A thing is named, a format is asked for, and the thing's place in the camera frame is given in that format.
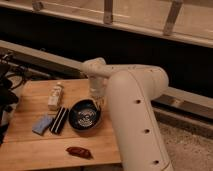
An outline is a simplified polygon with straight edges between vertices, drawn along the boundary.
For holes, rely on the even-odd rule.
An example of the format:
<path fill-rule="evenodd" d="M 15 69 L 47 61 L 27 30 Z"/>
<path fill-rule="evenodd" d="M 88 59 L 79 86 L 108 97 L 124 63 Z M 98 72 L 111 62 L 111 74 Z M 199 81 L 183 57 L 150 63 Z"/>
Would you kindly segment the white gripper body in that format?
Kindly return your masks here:
<path fill-rule="evenodd" d="M 102 98 L 105 95 L 106 79 L 98 76 L 89 77 L 89 90 L 93 98 Z"/>

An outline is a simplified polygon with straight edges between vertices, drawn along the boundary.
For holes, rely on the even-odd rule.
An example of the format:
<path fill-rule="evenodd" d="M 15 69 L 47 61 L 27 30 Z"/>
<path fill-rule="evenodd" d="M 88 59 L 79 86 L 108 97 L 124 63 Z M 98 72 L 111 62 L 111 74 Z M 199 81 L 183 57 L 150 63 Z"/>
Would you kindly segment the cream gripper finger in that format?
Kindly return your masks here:
<path fill-rule="evenodd" d="M 97 97 L 95 99 L 95 104 L 96 104 L 96 107 L 98 109 L 101 109 L 104 106 L 104 98 L 103 97 Z"/>

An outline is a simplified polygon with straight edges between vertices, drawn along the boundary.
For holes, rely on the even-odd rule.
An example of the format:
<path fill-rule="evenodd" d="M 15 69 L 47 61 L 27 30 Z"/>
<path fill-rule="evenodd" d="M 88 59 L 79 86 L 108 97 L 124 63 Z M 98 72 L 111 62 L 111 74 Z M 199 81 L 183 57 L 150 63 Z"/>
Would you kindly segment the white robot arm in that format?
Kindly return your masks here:
<path fill-rule="evenodd" d="M 166 72 L 151 65 L 82 63 L 91 95 L 105 97 L 124 171 L 174 171 L 151 101 L 168 88 Z"/>

